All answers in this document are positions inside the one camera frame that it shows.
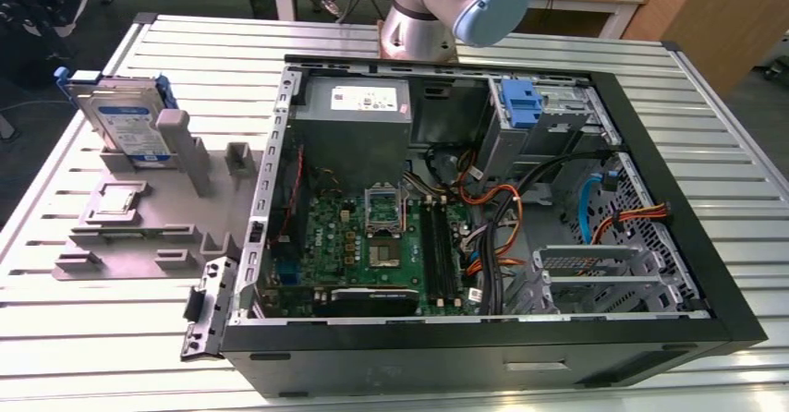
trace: motherboard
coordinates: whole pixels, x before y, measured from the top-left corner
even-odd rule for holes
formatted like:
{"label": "motherboard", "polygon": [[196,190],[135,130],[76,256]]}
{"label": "motherboard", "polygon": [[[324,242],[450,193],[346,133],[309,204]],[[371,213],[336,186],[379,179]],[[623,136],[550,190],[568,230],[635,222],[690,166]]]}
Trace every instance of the motherboard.
{"label": "motherboard", "polygon": [[[300,260],[275,260],[280,284],[264,291],[267,310],[289,318],[325,316],[321,307],[339,293],[408,298],[415,309],[400,305],[408,315],[474,314],[460,297],[454,246],[467,230],[464,206],[371,190],[358,198],[312,198],[304,253]],[[384,304],[398,309],[391,300]]]}

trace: blue drive bay latch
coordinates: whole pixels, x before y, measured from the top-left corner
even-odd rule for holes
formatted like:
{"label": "blue drive bay latch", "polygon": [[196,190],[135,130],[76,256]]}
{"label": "blue drive bay latch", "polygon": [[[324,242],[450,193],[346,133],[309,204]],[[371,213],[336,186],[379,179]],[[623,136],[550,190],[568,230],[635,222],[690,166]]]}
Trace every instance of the blue drive bay latch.
{"label": "blue drive bay latch", "polygon": [[502,79],[502,102],[515,128],[531,128],[542,115],[542,98],[531,81]]}

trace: green motherboard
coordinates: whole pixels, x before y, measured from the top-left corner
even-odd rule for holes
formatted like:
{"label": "green motherboard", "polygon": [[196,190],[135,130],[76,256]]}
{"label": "green motherboard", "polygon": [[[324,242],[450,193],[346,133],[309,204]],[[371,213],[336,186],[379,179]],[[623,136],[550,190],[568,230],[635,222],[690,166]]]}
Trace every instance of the green motherboard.
{"label": "green motherboard", "polygon": [[[427,299],[426,269],[420,232],[420,201],[406,200],[406,223],[396,236],[367,235],[364,198],[343,199],[331,195],[312,199],[305,250],[299,262],[279,261],[281,278],[279,299],[283,317],[312,317],[313,289],[332,287],[402,288],[420,294],[416,315],[468,315],[474,307],[459,299],[436,306]],[[370,201],[370,221],[398,218],[395,199]],[[466,209],[447,204],[446,220],[452,236],[466,224]],[[452,251],[454,277],[459,284],[459,256]]]}

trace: ribbed metal surface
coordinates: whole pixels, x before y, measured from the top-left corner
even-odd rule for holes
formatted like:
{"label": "ribbed metal surface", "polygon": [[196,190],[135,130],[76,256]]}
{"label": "ribbed metal surface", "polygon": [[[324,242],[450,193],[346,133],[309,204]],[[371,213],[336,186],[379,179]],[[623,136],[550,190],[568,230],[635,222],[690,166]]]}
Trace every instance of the ribbed metal surface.
{"label": "ribbed metal surface", "polygon": [[[376,55],[368,26],[159,17],[129,31],[105,73],[163,71],[192,133],[208,148],[261,146],[281,56]],[[617,391],[264,400],[224,361],[177,354],[191,280],[68,282],[49,272],[103,168],[99,137],[77,115],[0,235],[0,401],[4,410],[139,410],[313,406],[343,410],[779,410],[789,394],[789,205],[786,189],[749,140],[710,107],[674,57],[653,42],[518,35],[495,47],[460,46],[464,63],[613,72],[690,199],[769,341],[709,357]],[[726,390],[715,388],[729,385]]]}

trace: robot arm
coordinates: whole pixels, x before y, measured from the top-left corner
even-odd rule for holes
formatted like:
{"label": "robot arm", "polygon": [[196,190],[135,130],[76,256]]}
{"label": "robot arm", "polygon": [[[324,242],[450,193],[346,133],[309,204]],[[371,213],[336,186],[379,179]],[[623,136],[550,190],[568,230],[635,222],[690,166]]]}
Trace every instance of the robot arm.
{"label": "robot arm", "polygon": [[384,57],[446,61],[455,38],[472,47],[495,44],[512,31],[528,0],[394,0],[380,30]]}

